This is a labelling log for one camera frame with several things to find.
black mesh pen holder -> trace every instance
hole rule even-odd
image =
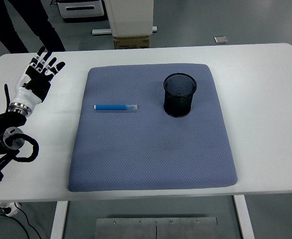
[[[192,96],[197,89],[194,78],[184,73],[171,74],[164,80],[164,89],[165,112],[173,117],[186,116],[190,112]]]

white table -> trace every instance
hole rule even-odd
[[[36,106],[21,127],[38,141],[39,156],[32,163],[12,161],[4,168],[0,202],[292,192],[292,46],[227,45],[53,55],[66,66],[51,82],[44,103]],[[0,114],[5,110],[4,83],[12,98],[16,81],[32,56],[8,54],[0,58]],[[237,184],[187,190],[70,192],[69,167],[88,71],[100,66],[157,63],[209,66],[233,152]]]

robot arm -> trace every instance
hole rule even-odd
[[[24,134],[18,127],[24,125],[26,117],[32,114],[35,106],[44,101],[50,89],[51,80],[65,65],[64,62],[60,62],[53,66],[56,58],[46,65],[51,52],[46,53],[39,60],[44,50],[45,47],[42,47],[24,69],[15,86],[16,95],[12,101],[9,100],[7,85],[4,86],[7,107],[6,111],[0,115],[0,154],[5,154],[5,156],[0,159],[0,181],[3,178],[1,170],[11,160],[31,162],[38,155],[39,146],[36,140]],[[25,141],[33,146],[33,153],[28,158],[17,157]]]

blue marker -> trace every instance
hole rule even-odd
[[[97,111],[126,111],[126,110],[137,110],[137,105],[95,105],[94,109]]]

leg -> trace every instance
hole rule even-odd
[[[9,0],[48,51],[65,51],[40,0]]]
[[[3,0],[0,0],[0,41],[10,53],[28,52],[14,29]]]

